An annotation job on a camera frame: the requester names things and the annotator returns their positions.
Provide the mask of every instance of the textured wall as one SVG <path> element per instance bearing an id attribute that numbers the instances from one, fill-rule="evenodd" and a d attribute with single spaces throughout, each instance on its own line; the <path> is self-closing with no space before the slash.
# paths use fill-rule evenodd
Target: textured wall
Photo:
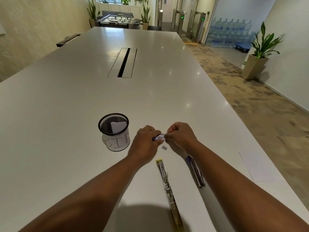
<path id="1" fill-rule="evenodd" d="M 0 0 L 0 81 L 90 29 L 87 0 Z"/>

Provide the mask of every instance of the black mesh cup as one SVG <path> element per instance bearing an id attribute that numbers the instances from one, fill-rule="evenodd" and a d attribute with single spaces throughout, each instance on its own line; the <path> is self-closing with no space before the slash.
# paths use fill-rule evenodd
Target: black mesh cup
<path id="1" fill-rule="evenodd" d="M 104 116 L 98 123 L 103 133 L 106 146 L 111 151 L 122 151 L 130 144 L 129 119 L 120 113 Z"/>

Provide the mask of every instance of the conference table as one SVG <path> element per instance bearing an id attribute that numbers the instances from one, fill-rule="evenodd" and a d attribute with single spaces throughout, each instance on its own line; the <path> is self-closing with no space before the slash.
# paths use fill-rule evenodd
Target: conference table
<path id="1" fill-rule="evenodd" d="M 135 53 L 119 77 L 112 72 L 122 48 Z M 98 122 L 109 113 L 128 117 L 131 140 L 145 125 L 165 133 L 188 123 L 199 141 L 309 222 L 177 33 L 94 27 L 0 83 L 0 231 L 18 231 L 127 155 L 131 144 L 113 152 L 104 143 Z M 104 231 L 174 230 L 157 159 L 185 231 L 233 231 L 208 185 L 197 187 L 183 156 L 164 146 L 136 173 Z"/>

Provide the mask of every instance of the beige planter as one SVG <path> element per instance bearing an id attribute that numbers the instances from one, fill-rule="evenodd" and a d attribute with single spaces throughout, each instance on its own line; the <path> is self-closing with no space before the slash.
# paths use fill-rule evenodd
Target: beige planter
<path id="1" fill-rule="evenodd" d="M 94 19 L 89 19 L 90 26 L 91 28 L 95 27 L 95 20 Z"/>
<path id="2" fill-rule="evenodd" d="M 143 23 L 143 30 L 147 30 L 149 23 Z"/>
<path id="3" fill-rule="evenodd" d="M 246 80 L 254 79 L 263 70 L 268 60 L 269 58 L 259 58 L 256 60 L 256 57 L 250 54 L 241 76 Z"/>

